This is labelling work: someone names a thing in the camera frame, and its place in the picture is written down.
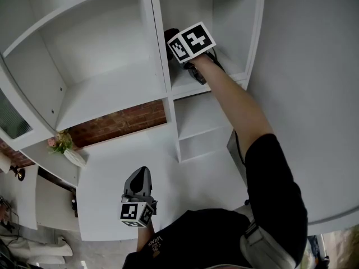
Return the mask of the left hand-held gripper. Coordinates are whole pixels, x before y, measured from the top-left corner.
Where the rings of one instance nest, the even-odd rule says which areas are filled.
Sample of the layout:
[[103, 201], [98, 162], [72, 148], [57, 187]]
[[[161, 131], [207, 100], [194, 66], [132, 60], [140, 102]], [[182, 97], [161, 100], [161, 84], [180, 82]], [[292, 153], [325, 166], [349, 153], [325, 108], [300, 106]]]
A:
[[157, 203], [152, 195], [151, 173], [142, 166], [126, 180], [121, 196], [120, 221], [129, 227], [148, 227], [157, 214]]

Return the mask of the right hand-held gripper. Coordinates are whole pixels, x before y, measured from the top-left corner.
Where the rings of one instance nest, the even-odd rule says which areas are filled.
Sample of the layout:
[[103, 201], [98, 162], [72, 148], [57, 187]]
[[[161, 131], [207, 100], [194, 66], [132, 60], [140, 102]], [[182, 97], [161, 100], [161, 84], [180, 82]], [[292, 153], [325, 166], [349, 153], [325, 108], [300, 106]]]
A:
[[176, 28], [167, 30], [167, 54], [174, 58], [179, 66], [187, 71], [199, 84], [206, 84], [205, 78], [190, 60], [201, 54], [207, 55], [214, 63], [217, 55], [210, 52], [216, 46], [214, 39], [203, 22], [198, 22], [183, 31]]

